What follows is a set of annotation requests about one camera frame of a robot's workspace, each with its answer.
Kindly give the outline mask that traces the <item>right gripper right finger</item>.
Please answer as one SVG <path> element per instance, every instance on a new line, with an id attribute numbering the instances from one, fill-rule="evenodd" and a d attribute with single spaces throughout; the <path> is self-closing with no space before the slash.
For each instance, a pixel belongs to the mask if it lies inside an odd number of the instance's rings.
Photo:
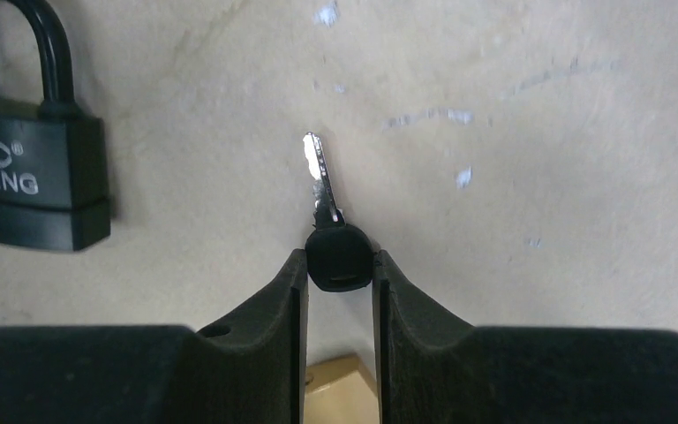
<path id="1" fill-rule="evenodd" d="M 678 332 L 474 326 L 376 255 L 384 423 L 678 423 Z"/>

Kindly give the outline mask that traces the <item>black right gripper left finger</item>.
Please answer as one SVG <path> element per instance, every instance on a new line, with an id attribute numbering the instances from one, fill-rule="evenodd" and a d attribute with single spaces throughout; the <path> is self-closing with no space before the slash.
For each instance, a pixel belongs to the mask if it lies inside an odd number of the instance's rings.
<path id="1" fill-rule="evenodd" d="M 299 423 L 307 267 L 200 330 L 0 327 L 0 423 Z"/>

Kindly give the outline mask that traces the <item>black-headed key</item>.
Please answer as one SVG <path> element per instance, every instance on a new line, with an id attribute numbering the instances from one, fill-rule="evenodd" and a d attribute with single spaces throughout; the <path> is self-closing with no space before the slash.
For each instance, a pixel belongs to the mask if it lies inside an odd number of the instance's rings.
<path id="1" fill-rule="evenodd" d="M 335 203 L 320 136 L 308 132 L 303 142 L 315 197 L 314 230 L 305 242 L 308 274 L 324 292 L 364 288 L 373 277 L 371 241 L 362 230 L 345 221 Z"/>

